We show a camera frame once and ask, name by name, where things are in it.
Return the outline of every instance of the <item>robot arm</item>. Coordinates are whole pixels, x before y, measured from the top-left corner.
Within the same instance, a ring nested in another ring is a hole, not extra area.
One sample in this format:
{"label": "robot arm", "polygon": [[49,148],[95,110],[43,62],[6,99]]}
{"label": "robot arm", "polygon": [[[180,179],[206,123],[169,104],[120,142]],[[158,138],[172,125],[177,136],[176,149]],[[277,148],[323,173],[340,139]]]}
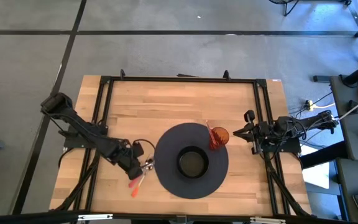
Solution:
{"label": "robot arm", "polygon": [[330,129],[333,134],[334,128],[338,125],[329,110],[305,119],[281,116],[272,124],[267,121],[254,124],[255,113],[249,110],[244,114],[244,119],[248,123],[244,128],[234,131],[233,135],[252,142],[253,154],[260,154],[267,146],[280,146],[292,138],[303,137],[305,140],[306,132],[312,129]]}
{"label": "robot arm", "polygon": [[79,135],[88,140],[96,150],[111,164],[118,164],[129,179],[133,180],[142,174],[140,162],[137,159],[143,155],[140,143],[132,146],[127,139],[109,138],[103,136],[97,126],[87,123],[73,109],[71,99],[63,93],[49,96],[41,104],[41,112],[51,117],[69,123]]}

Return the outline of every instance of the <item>black metal frame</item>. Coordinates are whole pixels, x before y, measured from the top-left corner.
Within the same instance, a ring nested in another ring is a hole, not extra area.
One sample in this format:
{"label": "black metal frame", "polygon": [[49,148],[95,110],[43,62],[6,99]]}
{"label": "black metal frame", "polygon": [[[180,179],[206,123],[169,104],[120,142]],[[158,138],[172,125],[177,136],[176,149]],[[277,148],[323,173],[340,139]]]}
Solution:
{"label": "black metal frame", "polygon": [[[108,128],[106,126],[106,122],[107,122],[107,117],[108,117],[109,105],[110,105],[110,101],[111,101],[111,97],[112,97],[112,88],[113,88],[113,85],[114,85],[115,81],[199,82],[199,83],[244,83],[244,84],[251,84],[253,89],[254,89],[255,105],[256,105],[256,111],[257,111],[257,116],[258,116],[259,121],[263,121],[262,106],[261,106],[260,95],[259,95],[259,88],[261,88],[262,92],[263,92],[263,98],[264,98],[264,101],[265,101],[267,119],[268,119],[269,123],[273,122],[272,110],[271,110],[271,107],[270,107],[270,100],[269,100],[269,93],[267,91],[267,82],[264,79],[255,79],[255,80],[254,79],[234,79],[234,78],[231,78],[229,76],[228,71],[224,72],[224,75],[223,75],[222,78],[127,77],[125,75],[125,72],[123,70],[121,70],[119,77],[101,76],[99,89],[98,89],[98,94],[97,94],[97,97],[96,97],[96,103],[95,103],[94,112],[93,112],[92,123],[97,123],[102,128],[103,127],[105,127],[106,129]],[[108,86],[108,93],[106,95],[106,101],[104,103],[103,117],[99,122],[97,122],[97,115],[99,113],[99,107],[101,105],[101,97],[102,97],[102,94],[103,94],[103,89],[104,89],[105,84],[109,84],[109,86]],[[78,145],[71,145],[71,146],[68,145],[67,147],[77,147],[77,146]],[[88,166],[89,156],[90,156],[90,149],[87,148],[87,149],[85,149],[85,157],[84,157],[84,160],[83,160],[81,173],[83,171],[85,171],[87,166]],[[265,159],[268,159],[269,158],[269,153],[265,152],[264,156],[265,156]],[[280,160],[279,153],[277,154],[277,156],[275,158],[275,163],[276,163],[278,176],[280,177],[282,182],[284,182],[282,165],[281,165],[281,160]],[[272,211],[273,211],[273,215],[278,215],[278,207],[277,207],[277,199],[276,199],[275,189],[274,189],[274,181],[273,181],[272,176],[270,175],[270,173],[267,172],[267,169],[268,169],[268,166],[266,165],[266,173],[267,173],[267,179],[268,179],[268,187],[269,187]],[[95,170],[95,172],[92,174],[92,176],[90,178],[89,189],[88,189],[88,194],[87,194],[87,198],[86,198],[85,210],[90,210],[90,208],[91,208],[91,202],[92,202],[92,197],[93,197],[93,192],[94,192],[95,182],[96,182],[96,174],[97,174],[97,169]],[[81,199],[81,194],[79,194],[79,196],[75,200],[75,206],[73,207],[74,210],[79,209],[79,201],[80,201],[80,199]],[[284,194],[282,194],[282,199],[283,199],[284,214],[289,215],[290,214],[290,208],[289,208],[289,204],[288,204],[287,200],[284,197]],[[126,214],[126,215],[129,218],[132,218],[131,214]],[[144,219],[147,219],[147,218],[154,219],[154,218],[161,218],[162,216],[157,215],[156,217],[153,217],[153,216],[150,216],[150,215],[137,214],[135,217],[144,218]],[[210,220],[216,221],[215,216],[208,216],[208,217],[210,217]],[[242,217],[241,221],[243,221],[243,222],[247,221],[248,218],[249,217]]]}
{"label": "black metal frame", "polygon": [[[167,220],[177,223],[188,221],[208,222],[211,216],[207,215],[159,215],[159,214],[137,214],[137,213],[94,213],[89,210],[77,211],[53,211],[43,213],[32,213],[22,215],[0,216],[0,223],[25,224],[25,223],[66,223],[83,221],[88,215],[103,215],[106,219],[131,219],[131,220]],[[342,224],[339,220],[326,220],[322,218],[300,217],[293,215],[277,215],[275,217],[242,217],[242,216],[214,216],[216,222],[244,222],[244,223],[304,223],[304,224]]]}

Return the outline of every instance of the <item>black bowl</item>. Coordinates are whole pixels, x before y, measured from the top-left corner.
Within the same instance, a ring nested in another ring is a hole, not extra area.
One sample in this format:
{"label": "black bowl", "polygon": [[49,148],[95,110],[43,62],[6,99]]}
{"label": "black bowl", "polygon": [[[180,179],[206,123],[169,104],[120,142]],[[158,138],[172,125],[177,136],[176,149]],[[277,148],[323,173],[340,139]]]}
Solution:
{"label": "black bowl", "polygon": [[208,170],[208,166],[208,156],[199,147],[187,146],[178,154],[178,170],[187,178],[196,179],[202,177]]}

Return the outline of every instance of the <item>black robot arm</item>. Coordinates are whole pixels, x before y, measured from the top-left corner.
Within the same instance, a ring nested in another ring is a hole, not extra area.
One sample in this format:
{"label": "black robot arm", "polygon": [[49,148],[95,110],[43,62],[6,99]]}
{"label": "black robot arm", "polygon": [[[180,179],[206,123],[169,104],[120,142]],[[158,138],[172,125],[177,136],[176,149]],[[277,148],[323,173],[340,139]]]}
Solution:
{"label": "black robot arm", "polygon": [[[245,139],[247,142],[252,142],[253,154],[260,154],[269,146],[275,146],[275,148],[278,149],[278,147],[286,143],[289,139],[299,137],[305,139],[306,132],[312,129],[330,129],[331,133],[334,133],[334,128],[338,125],[338,122],[334,119],[334,116],[329,110],[323,111],[310,118],[296,119],[289,116],[281,116],[272,123],[263,121],[259,124],[254,124],[255,113],[249,110],[244,114],[244,119],[247,124],[244,128],[234,131],[233,135]],[[265,156],[264,161],[267,165],[268,176],[276,182],[294,212],[300,216],[311,216],[307,214],[292,197],[290,191],[285,187],[285,184],[273,168],[271,159]]]}
{"label": "black robot arm", "polygon": [[133,145],[127,139],[109,138],[101,134],[100,129],[84,121],[73,109],[71,99],[63,93],[49,96],[41,103],[41,112],[51,119],[60,119],[69,123],[79,135],[89,141],[96,150],[111,164],[118,164],[129,179],[133,180],[142,174],[137,159],[143,155],[142,146],[138,142]]}
{"label": "black robot arm", "polygon": [[280,146],[291,138],[302,137],[306,139],[306,132],[312,129],[330,129],[331,134],[338,122],[334,119],[331,111],[323,111],[316,116],[305,119],[296,119],[289,116],[281,116],[273,123],[267,121],[254,124],[255,113],[252,110],[244,114],[248,122],[244,128],[234,131],[233,135],[245,139],[254,144],[253,154],[260,154],[266,146]]}

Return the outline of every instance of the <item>cup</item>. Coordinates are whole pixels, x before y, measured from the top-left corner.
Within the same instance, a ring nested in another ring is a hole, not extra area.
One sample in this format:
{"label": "cup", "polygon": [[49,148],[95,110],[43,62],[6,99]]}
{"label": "cup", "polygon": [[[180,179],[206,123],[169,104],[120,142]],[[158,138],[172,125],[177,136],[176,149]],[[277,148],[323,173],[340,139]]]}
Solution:
{"label": "cup", "polygon": [[206,121],[206,125],[209,131],[209,148],[211,150],[218,150],[221,146],[224,146],[229,142],[230,137],[226,129],[222,127],[215,127],[211,129],[208,121]]}

